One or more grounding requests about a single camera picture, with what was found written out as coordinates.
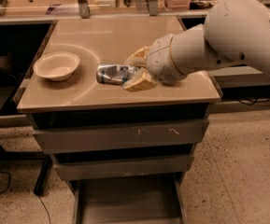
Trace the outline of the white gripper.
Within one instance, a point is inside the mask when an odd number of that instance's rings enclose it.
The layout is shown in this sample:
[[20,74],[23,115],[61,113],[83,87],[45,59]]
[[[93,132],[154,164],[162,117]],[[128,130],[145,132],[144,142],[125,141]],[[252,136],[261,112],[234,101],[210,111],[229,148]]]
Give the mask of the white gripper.
[[129,56],[124,62],[126,65],[147,67],[148,71],[140,70],[122,87],[127,91],[146,91],[157,86],[157,81],[164,85],[174,85],[184,79],[174,65],[171,56],[171,43],[174,35],[169,34],[158,38],[150,47],[142,47]]

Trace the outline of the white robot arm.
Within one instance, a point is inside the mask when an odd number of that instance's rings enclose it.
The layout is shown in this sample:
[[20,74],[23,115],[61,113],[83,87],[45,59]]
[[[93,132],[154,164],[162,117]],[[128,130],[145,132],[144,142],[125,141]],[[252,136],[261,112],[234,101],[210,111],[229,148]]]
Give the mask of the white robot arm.
[[158,38],[127,59],[139,70],[123,84],[145,91],[189,74],[245,64],[270,77],[270,10],[258,0],[220,0],[205,22]]

